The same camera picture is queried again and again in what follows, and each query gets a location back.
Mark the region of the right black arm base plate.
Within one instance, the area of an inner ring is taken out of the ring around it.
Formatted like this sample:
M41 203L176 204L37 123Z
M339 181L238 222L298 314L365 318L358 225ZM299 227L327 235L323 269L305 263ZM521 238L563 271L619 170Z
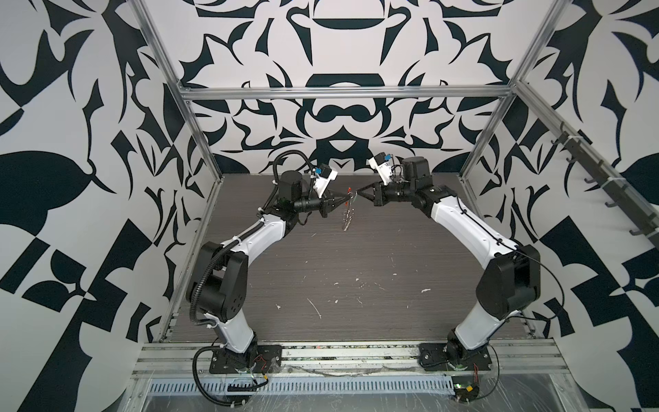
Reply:
M487 346L466 350L458 341L450 341L421 343L418 349L418 363L427 372L489 371L492 366Z

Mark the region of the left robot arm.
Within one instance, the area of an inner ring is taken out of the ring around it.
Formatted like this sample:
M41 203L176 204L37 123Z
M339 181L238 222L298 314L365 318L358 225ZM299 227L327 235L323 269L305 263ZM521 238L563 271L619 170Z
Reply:
M249 267L300 225L302 215L317 212L326 218L350 200L350 195L329 189L337 176L338 171L328 166L315 167L308 179L297 171L282 173L252 226L222 243L208 242L200 248L186 290L192 324L215 331L235 355L252 350L257 338L243 312Z

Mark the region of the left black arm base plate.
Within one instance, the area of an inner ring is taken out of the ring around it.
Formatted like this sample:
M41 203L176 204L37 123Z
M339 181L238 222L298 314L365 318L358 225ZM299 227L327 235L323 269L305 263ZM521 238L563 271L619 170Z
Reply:
M229 348L213 350L209 372L211 374L234 374L251 372L266 374L281 367L283 346L252 344L245 353Z

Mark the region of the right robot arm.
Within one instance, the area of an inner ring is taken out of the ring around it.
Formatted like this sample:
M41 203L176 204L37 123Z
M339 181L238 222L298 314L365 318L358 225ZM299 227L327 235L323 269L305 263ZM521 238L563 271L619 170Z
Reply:
M420 363L425 368L447 364L464 370L508 319L521 315L540 297L540 254L531 245L520 247L501 236L464 205L455 191L435 184L427 159L415 156L396 164L390 154L380 153L367 164L379 180L362 187L361 197L377 207L412 204L447 229L484 270L475 290L475 305L449 333L442 360Z

